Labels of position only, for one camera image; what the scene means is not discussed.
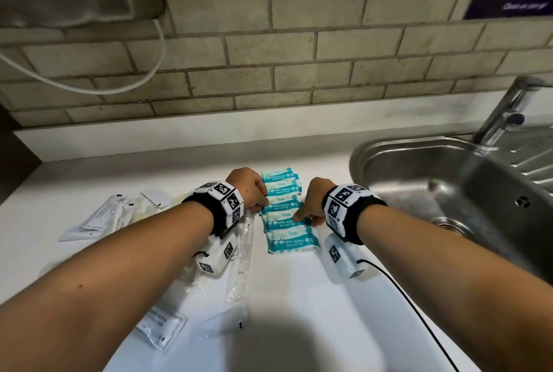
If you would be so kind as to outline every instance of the brick wall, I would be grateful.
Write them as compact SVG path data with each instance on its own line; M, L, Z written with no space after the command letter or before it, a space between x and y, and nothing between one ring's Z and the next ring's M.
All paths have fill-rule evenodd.
M0 63L25 127L507 88L553 80L553 19L462 21L470 0L167 0L168 55L141 88L84 95ZM151 22L1 29L0 48L71 85L113 88L156 62Z

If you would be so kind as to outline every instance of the white countertop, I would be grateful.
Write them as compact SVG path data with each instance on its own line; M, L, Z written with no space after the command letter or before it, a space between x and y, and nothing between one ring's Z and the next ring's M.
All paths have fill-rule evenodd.
M241 166L256 171L290 166L305 189L315 176L346 183L351 181L349 158L358 145L474 127L347 133L43 164L0 206L0 301L33 282L45 264L84 248L84 241L58 243L58 238L113 192L133 196L147 186L158 186L178 196ZM319 228L322 247L328 233L327 227ZM367 255L375 260L368 250ZM367 271L345 281L329 261L325 251L267 254L257 224L244 330L194 344L177 338L165 356L131 336L106 371L453 370L384 276ZM431 327L460 371L478 371L438 327Z

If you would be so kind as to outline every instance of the person's left arm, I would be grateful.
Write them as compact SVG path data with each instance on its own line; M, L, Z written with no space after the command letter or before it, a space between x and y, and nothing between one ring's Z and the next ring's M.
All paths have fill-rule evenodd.
M246 208L266 206L259 174L234 170ZM188 201L107 236L0 306L0 371L101 371L207 243L211 211Z

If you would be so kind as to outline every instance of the person's left hand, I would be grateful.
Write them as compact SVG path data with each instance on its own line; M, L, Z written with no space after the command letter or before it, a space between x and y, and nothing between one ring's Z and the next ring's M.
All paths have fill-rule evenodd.
M246 209L261 210L269 204L267 187L261 176L251 168L235 169L227 177L227 183L238 189Z

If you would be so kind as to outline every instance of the wristband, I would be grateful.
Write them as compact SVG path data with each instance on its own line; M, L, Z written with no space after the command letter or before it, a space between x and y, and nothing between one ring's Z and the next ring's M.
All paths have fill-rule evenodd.
M357 219L373 204L388 206L377 194L356 184L331 189L322 200L326 224L343 242L363 245L357 235Z
M212 181L194 190L183 200L197 201L213 214L211 234L223 239L245 213L244 199L237 188L226 181Z

